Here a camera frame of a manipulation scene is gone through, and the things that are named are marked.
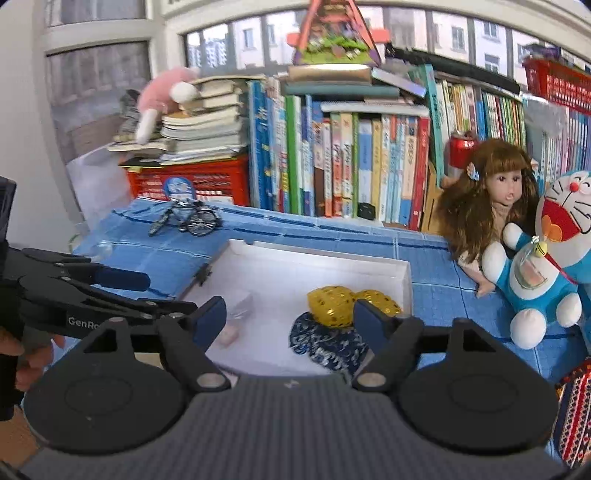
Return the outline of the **person's left hand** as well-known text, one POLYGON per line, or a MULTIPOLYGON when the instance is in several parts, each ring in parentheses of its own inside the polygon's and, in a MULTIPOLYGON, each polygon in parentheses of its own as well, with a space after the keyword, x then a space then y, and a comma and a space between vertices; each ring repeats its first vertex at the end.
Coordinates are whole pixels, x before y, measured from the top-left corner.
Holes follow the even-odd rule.
POLYGON ((24 356, 22 366, 16 371, 15 388, 26 392, 42 376, 43 371, 54 359, 54 346, 60 349, 65 347, 65 338, 61 335, 52 335, 48 345, 25 352, 24 346, 16 340, 7 330, 1 329, 1 353, 9 357, 19 358, 24 356))

